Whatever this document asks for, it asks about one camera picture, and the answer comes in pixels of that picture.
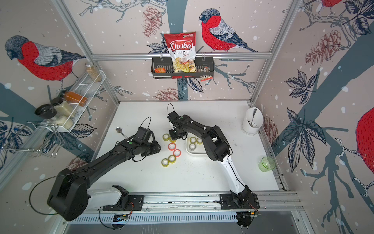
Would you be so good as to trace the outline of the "white storage box tray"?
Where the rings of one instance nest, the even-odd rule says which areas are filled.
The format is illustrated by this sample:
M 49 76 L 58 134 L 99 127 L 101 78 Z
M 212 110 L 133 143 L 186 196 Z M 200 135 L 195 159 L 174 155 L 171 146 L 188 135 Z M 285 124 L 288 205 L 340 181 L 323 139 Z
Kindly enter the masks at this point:
M 189 139 L 190 137 L 196 137 L 198 138 L 197 136 L 195 136 L 194 134 L 192 133 L 188 133 L 187 135 L 187 140 L 186 140 L 186 144 L 185 144 L 185 148 L 186 148 L 186 151 L 191 155 L 191 156 L 207 156 L 207 153 L 206 153 L 206 150 L 205 150 L 205 147 L 204 145 L 198 145 L 196 143 L 196 150 L 195 151 L 190 151 L 189 150 Z

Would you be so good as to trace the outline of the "clear white core tape roll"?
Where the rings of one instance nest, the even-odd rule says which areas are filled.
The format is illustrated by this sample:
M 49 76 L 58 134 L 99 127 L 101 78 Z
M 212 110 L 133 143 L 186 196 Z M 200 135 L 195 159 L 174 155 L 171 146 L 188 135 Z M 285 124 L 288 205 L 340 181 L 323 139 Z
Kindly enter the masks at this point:
M 196 144 L 195 143 L 189 144 L 189 150 L 190 151 L 195 151 L 196 150 Z

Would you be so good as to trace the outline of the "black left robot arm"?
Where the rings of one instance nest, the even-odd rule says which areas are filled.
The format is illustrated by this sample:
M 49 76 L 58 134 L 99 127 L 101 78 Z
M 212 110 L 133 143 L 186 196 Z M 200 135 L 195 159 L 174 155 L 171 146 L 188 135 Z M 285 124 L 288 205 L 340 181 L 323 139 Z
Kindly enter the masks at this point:
M 116 143 L 112 150 L 91 163 L 75 170 L 66 168 L 60 171 L 47 204 L 65 220 L 72 221 L 88 208 L 89 201 L 94 200 L 89 188 L 99 178 L 137 155 L 145 158 L 160 151 L 161 146 L 154 133 L 139 127 L 135 135 Z

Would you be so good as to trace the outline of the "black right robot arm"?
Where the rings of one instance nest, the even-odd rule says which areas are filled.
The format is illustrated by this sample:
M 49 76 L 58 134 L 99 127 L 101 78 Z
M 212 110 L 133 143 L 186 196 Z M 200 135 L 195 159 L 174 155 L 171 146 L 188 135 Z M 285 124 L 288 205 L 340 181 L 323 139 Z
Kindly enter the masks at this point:
M 207 156 L 220 164 L 224 175 L 229 183 L 230 192 L 233 200 L 238 206 L 244 205 L 249 201 L 252 191 L 241 179 L 235 165 L 232 161 L 232 148 L 217 125 L 210 127 L 194 121 L 187 115 L 180 116 L 175 111 L 168 114 L 172 129 L 169 135 L 173 140 L 184 138 L 189 133 L 199 137 L 202 140 Z

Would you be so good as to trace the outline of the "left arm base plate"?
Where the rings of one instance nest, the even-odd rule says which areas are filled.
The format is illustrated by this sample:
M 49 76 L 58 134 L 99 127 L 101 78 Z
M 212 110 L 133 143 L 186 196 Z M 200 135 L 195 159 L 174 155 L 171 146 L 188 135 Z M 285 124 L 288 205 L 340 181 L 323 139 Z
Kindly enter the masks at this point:
M 130 195 L 129 192 L 119 185 L 113 185 L 115 192 L 120 192 L 116 204 L 103 206 L 103 211 L 141 211 L 144 195 Z

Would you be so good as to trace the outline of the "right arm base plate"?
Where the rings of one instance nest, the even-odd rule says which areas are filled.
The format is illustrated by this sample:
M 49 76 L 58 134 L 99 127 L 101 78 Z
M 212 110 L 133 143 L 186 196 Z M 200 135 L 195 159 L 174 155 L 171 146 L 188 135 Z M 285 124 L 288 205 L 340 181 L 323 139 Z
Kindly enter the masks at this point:
M 260 209 L 257 194 L 254 194 L 246 185 L 238 194 L 230 191 L 230 194 L 220 194 L 218 203 L 222 210 Z

